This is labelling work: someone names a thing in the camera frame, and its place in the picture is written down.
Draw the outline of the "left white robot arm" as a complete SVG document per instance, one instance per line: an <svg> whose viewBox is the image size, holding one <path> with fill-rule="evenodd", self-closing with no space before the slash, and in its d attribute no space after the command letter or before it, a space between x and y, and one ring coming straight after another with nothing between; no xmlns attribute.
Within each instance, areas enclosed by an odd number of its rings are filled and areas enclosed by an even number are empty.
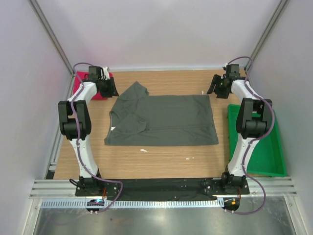
<svg viewBox="0 0 313 235"><path fill-rule="evenodd" d="M95 163L90 134L92 129L88 104L97 94L103 98L119 96L113 75L108 67L89 63L88 74L81 77L75 72L79 86L67 100L58 103L60 132L72 145L78 164L79 179L70 179L76 186L76 196L98 196L105 190L105 182Z"/></svg>

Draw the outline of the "grey t shirt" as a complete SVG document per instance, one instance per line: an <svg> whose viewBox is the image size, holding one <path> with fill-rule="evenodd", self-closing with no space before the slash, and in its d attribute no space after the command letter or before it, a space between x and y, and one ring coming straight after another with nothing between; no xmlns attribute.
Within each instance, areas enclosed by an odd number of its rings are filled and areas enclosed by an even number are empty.
<svg viewBox="0 0 313 235"><path fill-rule="evenodd" d="M219 143L207 95L150 95L134 82L110 111L105 145L200 146Z"/></svg>

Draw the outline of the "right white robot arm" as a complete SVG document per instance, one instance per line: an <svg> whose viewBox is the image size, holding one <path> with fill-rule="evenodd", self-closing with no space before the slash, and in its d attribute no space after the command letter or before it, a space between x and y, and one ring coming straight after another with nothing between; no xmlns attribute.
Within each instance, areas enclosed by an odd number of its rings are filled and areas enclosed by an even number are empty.
<svg viewBox="0 0 313 235"><path fill-rule="evenodd" d="M232 159L222 174L220 187L224 193L235 194L247 188L247 166L259 141L267 137L274 127L272 102L258 95L247 77L240 75L238 64L228 64L225 73L214 75L207 94L228 98L232 93L241 101L236 119L238 140Z"/></svg>

